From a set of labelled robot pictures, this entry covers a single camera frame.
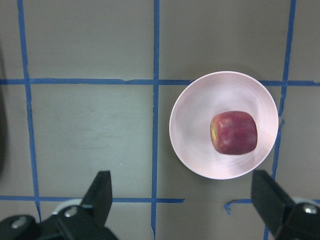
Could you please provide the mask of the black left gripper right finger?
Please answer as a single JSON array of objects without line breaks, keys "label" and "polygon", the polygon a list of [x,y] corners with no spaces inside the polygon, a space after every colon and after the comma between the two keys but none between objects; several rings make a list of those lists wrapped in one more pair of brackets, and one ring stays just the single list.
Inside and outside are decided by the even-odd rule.
[{"label": "black left gripper right finger", "polygon": [[320,238],[320,205],[290,197],[265,170],[253,171],[251,201],[275,240]]}]

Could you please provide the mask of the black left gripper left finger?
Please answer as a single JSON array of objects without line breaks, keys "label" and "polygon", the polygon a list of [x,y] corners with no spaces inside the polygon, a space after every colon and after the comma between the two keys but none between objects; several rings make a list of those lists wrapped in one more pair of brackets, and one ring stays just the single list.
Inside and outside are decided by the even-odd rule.
[{"label": "black left gripper left finger", "polygon": [[13,215],[0,222],[2,240],[116,240],[107,227],[113,202],[110,171],[97,173],[79,204],[68,204],[42,222]]}]

